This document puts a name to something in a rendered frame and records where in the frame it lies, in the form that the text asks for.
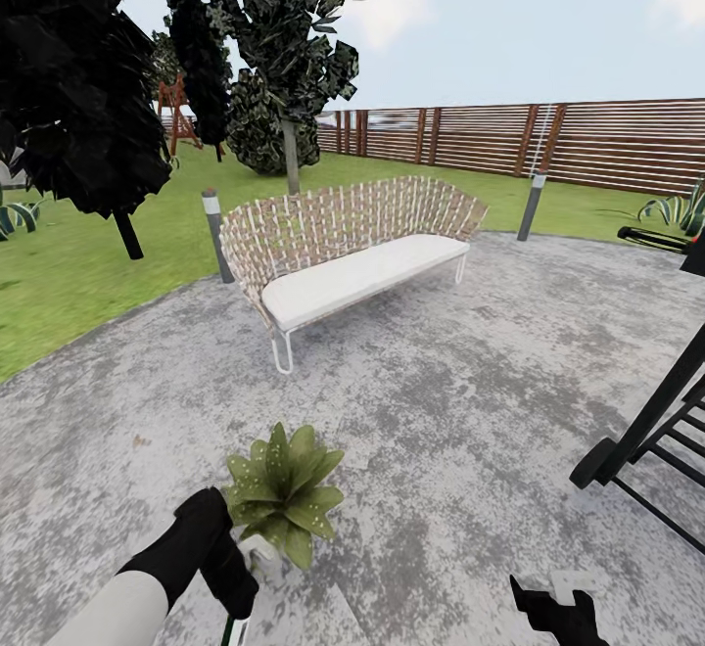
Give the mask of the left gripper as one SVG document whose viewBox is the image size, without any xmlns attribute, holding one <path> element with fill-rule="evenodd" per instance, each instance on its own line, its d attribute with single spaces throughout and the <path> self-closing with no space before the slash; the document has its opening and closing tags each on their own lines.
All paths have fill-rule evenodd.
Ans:
<svg viewBox="0 0 705 646">
<path fill-rule="evenodd" d="M 258 581 L 253 577 L 253 571 L 246 569 L 237 543 L 219 569 L 202 572 L 202 575 L 214 598 L 220 599 L 228 616 L 234 620 L 245 613 L 259 592 Z"/>
</svg>

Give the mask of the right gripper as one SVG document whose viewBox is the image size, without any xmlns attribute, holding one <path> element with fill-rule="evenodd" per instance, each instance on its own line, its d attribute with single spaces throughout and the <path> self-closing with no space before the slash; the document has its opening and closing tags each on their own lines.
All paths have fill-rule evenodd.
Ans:
<svg viewBox="0 0 705 646">
<path fill-rule="evenodd" d="M 559 606 L 549 596 L 548 591 L 524 590 L 514 575 L 510 575 L 510 584 L 520 612 L 528 613 L 532 629 L 551 631 L 557 638 L 559 646 L 564 646 L 564 634 L 570 626 L 585 626 L 598 635 L 596 616 L 592 598 L 583 592 L 575 592 L 575 606 Z"/>
</svg>

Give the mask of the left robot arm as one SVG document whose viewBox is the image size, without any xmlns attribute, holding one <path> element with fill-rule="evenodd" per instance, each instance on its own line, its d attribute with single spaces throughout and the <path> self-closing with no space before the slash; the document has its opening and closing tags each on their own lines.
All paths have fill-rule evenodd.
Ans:
<svg viewBox="0 0 705 646">
<path fill-rule="evenodd" d="M 251 567 L 280 577 L 280 552 L 259 533 L 232 541 L 220 490 L 199 490 L 142 537 L 132 560 L 44 646 L 152 646 L 175 600 L 198 570 L 237 620 L 259 592 Z"/>
</svg>

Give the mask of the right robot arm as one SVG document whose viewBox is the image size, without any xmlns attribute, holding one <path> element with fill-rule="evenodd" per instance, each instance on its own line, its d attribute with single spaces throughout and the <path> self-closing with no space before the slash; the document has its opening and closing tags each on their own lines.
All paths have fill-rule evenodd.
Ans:
<svg viewBox="0 0 705 646">
<path fill-rule="evenodd" d="M 551 631 L 559 646 L 610 646 L 598 637 L 594 604 L 587 594 L 604 587 L 599 574 L 550 570 L 547 578 L 553 589 L 534 591 L 524 590 L 510 575 L 516 607 L 528 613 L 532 629 Z"/>
</svg>

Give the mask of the insectifuge atomizer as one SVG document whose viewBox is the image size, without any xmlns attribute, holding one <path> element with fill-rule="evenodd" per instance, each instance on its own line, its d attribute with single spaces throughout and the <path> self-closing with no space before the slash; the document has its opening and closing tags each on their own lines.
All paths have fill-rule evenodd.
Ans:
<svg viewBox="0 0 705 646">
<path fill-rule="evenodd" d="M 241 616 L 237 620 L 228 616 L 220 646 L 244 646 L 248 625 L 250 625 L 250 614 L 244 617 Z"/>
</svg>

